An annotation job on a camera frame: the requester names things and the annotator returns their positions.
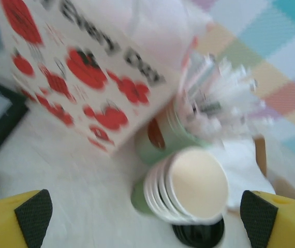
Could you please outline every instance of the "table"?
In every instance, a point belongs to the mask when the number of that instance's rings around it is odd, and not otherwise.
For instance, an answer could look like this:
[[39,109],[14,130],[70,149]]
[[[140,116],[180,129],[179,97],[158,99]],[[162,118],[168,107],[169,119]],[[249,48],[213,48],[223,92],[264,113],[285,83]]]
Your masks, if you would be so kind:
[[[13,87],[8,61],[0,51],[0,79]],[[291,166],[295,157],[267,140],[272,167],[283,166],[283,176],[295,178]],[[285,154],[287,159],[280,161]],[[4,197],[50,191],[54,210],[43,247],[185,247],[169,224],[142,216],[131,206],[132,185],[146,170],[134,154],[132,141],[109,158],[37,105],[31,106],[31,112],[0,149]],[[228,213],[225,223],[222,248],[250,247],[238,214]]]

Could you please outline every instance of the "brown cardboard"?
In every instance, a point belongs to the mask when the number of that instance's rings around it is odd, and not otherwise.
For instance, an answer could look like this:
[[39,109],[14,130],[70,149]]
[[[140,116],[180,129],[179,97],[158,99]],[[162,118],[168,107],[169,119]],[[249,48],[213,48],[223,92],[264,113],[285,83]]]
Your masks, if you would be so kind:
[[266,177],[267,176],[267,156],[266,156],[265,138],[263,136],[259,136],[255,138],[255,144],[256,144],[256,161],[261,172]]

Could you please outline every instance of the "plaid fabric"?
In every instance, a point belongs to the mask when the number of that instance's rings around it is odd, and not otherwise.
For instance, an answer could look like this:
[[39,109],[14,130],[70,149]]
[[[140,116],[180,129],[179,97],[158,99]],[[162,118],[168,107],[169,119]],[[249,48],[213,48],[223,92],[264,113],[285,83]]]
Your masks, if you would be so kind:
[[217,22],[198,50],[251,68],[271,134],[295,153],[295,0],[193,0]]

